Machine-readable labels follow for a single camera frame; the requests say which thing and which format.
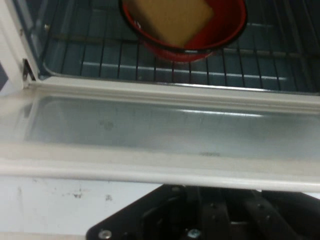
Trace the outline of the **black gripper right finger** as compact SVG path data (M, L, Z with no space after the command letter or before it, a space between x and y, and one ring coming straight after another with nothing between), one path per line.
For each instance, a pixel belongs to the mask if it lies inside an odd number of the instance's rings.
M304 236L294 228L296 209L289 204L273 205L253 190L240 190L241 203L252 222L266 240L303 240Z

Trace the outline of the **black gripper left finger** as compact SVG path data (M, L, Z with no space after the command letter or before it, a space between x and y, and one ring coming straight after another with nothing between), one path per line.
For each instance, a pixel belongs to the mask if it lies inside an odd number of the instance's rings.
M187 200L193 206L195 224L186 231L187 240L230 240L230 218L220 188L187 186Z

